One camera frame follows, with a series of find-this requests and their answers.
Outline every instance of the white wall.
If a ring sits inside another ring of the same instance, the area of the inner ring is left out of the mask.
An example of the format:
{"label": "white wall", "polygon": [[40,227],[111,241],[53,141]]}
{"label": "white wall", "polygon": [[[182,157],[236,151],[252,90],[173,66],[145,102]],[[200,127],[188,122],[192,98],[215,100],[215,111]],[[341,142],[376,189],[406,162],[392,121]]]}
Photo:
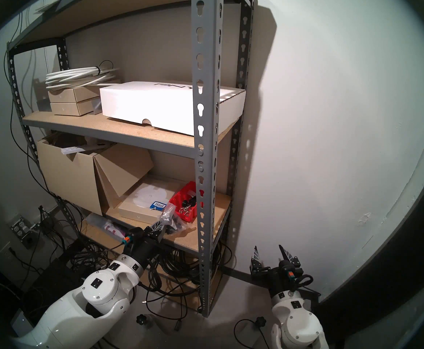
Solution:
{"label": "white wall", "polygon": [[258,1],[234,267],[282,244],[325,296],[424,185],[424,25],[404,0]]}
{"label": "white wall", "polygon": [[[221,82],[229,86],[235,83],[238,17],[236,5],[225,5]],[[14,24],[0,31],[0,72]],[[93,27],[67,39],[70,65],[110,59],[126,81],[190,81],[190,25],[186,7]],[[43,50],[36,55],[25,96],[31,75],[42,82],[46,73]],[[29,58],[16,59],[21,75]],[[52,53],[47,60],[55,64]],[[10,101],[0,73],[1,218],[53,205],[9,138]],[[16,121],[13,128],[24,146]],[[223,175],[227,146],[219,151],[225,150]],[[175,175],[192,177],[191,160],[153,156],[156,164],[175,162]],[[265,264],[276,265],[282,244],[314,276],[312,287],[329,294],[388,238],[423,184],[424,25],[409,5],[258,0],[231,264],[247,272],[257,245]],[[5,236],[0,231],[0,242]]]}
{"label": "white wall", "polygon": [[[42,0],[23,12],[22,29],[26,28],[28,22],[32,22],[37,17],[33,13],[36,8],[41,6]],[[18,17],[15,17],[0,30],[0,250],[6,243],[11,242],[11,246],[17,255],[28,262],[32,251],[23,247],[17,237],[9,231],[7,223],[17,214],[36,222],[39,220],[38,207],[40,205],[43,205],[46,210],[51,210],[56,203],[34,182],[28,171],[26,156],[16,147],[10,134],[12,96],[3,72],[3,56],[7,41],[11,39],[17,24]],[[55,49],[52,51],[50,48],[46,51],[48,66],[52,70],[56,52]],[[26,113],[30,113],[31,110],[37,108],[35,93],[32,89],[33,80],[43,81],[47,73],[44,49],[18,55],[15,66],[24,110]],[[26,150],[26,142],[15,112],[13,113],[12,128],[17,142]],[[33,135],[37,140],[42,138],[43,133],[38,129],[33,129]],[[33,162],[31,162],[31,169],[34,176],[40,180],[40,174]],[[50,240],[41,240],[33,258],[33,265],[45,268],[54,247],[55,244]],[[7,260],[1,255],[0,271],[18,286],[26,275],[26,270],[21,267],[17,260]],[[26,288],[34,279],[35,275],[31,273],[30,280],[24,287]]]}

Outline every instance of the brown cardboard box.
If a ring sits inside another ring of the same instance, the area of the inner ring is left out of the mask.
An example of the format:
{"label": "brown cardboard box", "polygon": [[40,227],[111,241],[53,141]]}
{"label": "brown cardboard box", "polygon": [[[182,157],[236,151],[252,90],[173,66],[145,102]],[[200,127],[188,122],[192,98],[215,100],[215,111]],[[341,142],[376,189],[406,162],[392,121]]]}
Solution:
{"label": "brown cardboard box", "polygon": [[80,102],[93,97],[100,96],[100,87],[84,86],[77,88],[66,88],[63,90],[49,91],[50,102]]}
{"label": "brown cardboard box", "polygon": [[130,190],[129,195],[118,205],[118,213],[129,219],[154,224],[159,220],[161,211],[149,207],[155,201],[167,204],[184,183],[167,178],[146,176]]}
{"label": "brown cardboard box", "polygon": [[49,190],[102,215],[153,167],[146,149],[115,144],[108,149],[64,155],[81,136],[56,133],[37,142],[39,163]]}
{"label": "brown cardboard box", "polygon": [[91,111],[101,109],[100,96],[80,102],[51,102],[55,115],[83,116]]}

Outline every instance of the gray floor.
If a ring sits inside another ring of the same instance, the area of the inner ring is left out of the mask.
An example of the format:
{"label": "gray floor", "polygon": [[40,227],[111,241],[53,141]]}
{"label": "gray floor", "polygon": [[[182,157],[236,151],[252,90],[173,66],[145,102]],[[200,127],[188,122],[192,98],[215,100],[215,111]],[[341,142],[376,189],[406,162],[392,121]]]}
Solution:
{"label": "gray floor", "polygon": [[[154,297],[155,294],[149,294],[149,299]],[[156,325],[149,329],[138,325],[136,317],[149,314],[146,305],[142,303],[145,298],[146,291],[138,287],[136,299],[126,316],[105,336],[118,348],[243,348],[234,339],[233,327],[239,319],[255,320],[258,316],[267,320],[262,331],[269,343],[274,318],[266,289],[223,276],[210,316],[205,319],[189,311],[188,316],[182,320],[179,332],[173,331],[176,321],[162,318],[156,318]],[[179,304],[165,298],[149,304],[149,309],[169,317],[179,317],[180,314]],[[251,346],[252,338],[248,334],[242,333],[243,337],[239,335],[241,325],[244,326],[244,323],[237,327],[237,336],[244,344]],[[102,347],[110,346],[103,342]],[[266,345],[260,338],[253,347],[260,349],[266,348]]]}

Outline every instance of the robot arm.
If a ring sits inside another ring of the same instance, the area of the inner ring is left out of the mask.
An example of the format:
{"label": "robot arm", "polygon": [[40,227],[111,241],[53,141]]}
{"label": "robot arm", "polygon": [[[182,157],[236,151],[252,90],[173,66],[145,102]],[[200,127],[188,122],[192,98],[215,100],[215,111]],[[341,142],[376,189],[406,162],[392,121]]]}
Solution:
{"label": "robot arm", "polygon": [[263,267],[257,247],[251,259],[251,275],[266,284],[272,298],[272,313],[279,322],[272,327],[271,346],[273,349],[302,349],[312,344],[313,348],[328,349],[319,319],[303,307],[304,299],[298,291],[313,279],[303,274],[297,257],[291,256],[281,245],[279,247],[283,260],[277,268]]}
{"label": "robot arm", "polygon": [[[32,331],[14,340],[16,346],[86,349],[96,344],[126,313],[164,233],[159,225],[140,232],[140,240],[129,242],[108,268],[92,273],[82,286],[54,302]],[[97,315],[89,314],[90,306]]]}

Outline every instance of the white cable bundle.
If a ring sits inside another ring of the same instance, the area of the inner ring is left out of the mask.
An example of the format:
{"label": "white cable bundle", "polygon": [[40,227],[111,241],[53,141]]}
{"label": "white cable bundle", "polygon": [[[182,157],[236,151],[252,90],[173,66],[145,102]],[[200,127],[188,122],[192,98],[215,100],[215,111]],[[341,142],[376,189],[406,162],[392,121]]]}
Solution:
{"label": "white cable bundle", "polygon": [[47,90],[61,90],[63,88],[76,88],[83,86],[110,86],[107,83],[115,75],[111,72],[118,68],[82,67],[59,72],[48,73],[45,78]]}

